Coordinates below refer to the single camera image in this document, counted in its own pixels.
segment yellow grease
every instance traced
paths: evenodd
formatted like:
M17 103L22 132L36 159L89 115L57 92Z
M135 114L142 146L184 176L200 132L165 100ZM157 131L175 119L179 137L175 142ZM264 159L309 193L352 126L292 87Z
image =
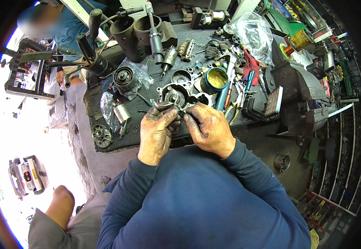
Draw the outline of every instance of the yellow grease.
M210 70L208 73L208 81L213 87L222 88L226 85L226 78L223 76L223 72L217 70Z

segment workbench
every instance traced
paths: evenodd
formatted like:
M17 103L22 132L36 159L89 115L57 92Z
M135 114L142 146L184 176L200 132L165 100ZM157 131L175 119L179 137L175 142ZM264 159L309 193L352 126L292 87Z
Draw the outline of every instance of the workbench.
M187 38L194 39L197 43L206 44L209 41L209 39L207 39L207 37L211 36L214 32L214 29L193 30L193 29L191 29L190 24L173 25L173 29L176 32L176 35L178 36L178 45L185 42ZM204 49L205 49L204 47L194 46L193 53L195 54ZM198 55L195 55L195 57L190 62L183 62L180 60L180 57L178 56L175 60L174 66L167 72L167 74L164 78L161 78L161 74L162 74L161 65L155 65L153 62L148 61L149 59L150 60L153 59L151 55L147 56L143 60L143 62L141 62L141 64L148 65L148 75L150 75L153 79L155 79L155 83L150 86L149 90L145 90L144 87L141 87L138 92L146 99L152 98L154 100L157 100L157 98L158 98L157 87L163 87L163 86L169 84L172 73L175 72L176 70L187 69L189 67L193 67L197 71L198 70L196 68L197 60L203 62L205 64L205 66L207 66L208 63L214 62L214 60L207 60L205 58L204 52L202 52ZM256 95L259 94L263 98L265 97L265 94L264 94L265 90L262 89L259 84L257 86L252 86L251 91L257 91ZM192 93L194 93L194 94L198 93L198 91L196 90L195 87L193 87ZM233 91L231 93L231 102L235 101L236 98L237 98L237 91L233 88ZM111 152L118 152L118 151L122 151L124 149L129 149L129 148L139 146L140 122L141 122L143 116L145 115L145 113L138 112L138 110L146 110L147 111L149 109L149 107L138 96L136 98L134 98L132 101L129 101L127 98L122 97L122 96L119 98L119 100L123 104L125 104L130 115L132 116L132 119L130 121L132 123L132 126L129 128L129 133L124 135L122 140L119 140L119 134L117 132L113 138L113 142L108 147L100 148L100 147L96 146L96 151L103 152L103 153L111 153ZM228 115L228 121L230 121L233 117L233 114L234 114L233 110ZM249 120L249 119L243 117L243 115L241 114L241 111L240 111L239 115L232 127L241 126L241 125L245 125L245 124L253 123L253 122L255 122L255 121ZM101 118L96 122L91 120L91 122L90 122L91 127L93 127L95 124L104 124L107 126L107 124L104 123L104 118ZM182 124L179 128L179 132L176 135L173 135L173 140L181 139L181 138L185 138L185 137L189 137L189 136L190 136L190 134L186 128L186 125L184 122L182 122Z

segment pliers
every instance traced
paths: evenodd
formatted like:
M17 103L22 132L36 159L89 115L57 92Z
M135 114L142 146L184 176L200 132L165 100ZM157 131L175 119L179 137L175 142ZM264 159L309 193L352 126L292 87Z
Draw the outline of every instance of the pliers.
M240 110L240 104L241 104L241 101L242 101L242 99L243 99L243 92L242 92L241 89L239 88L239 85L236 83L235 86L236 86L236 90L237 90L237 93L238 93L237 99L236 99L235 102L232 102L232 103L230 104L230 106L226 109L226 112L225 112L225 117L227 118L228 115L229 115L229 112L230 112L234 107L237 107L237 108L236 108L236 112L235 112L235 114L234 114L235 117L232 119L232 121L235 120L236 117L238 116L239 110Z

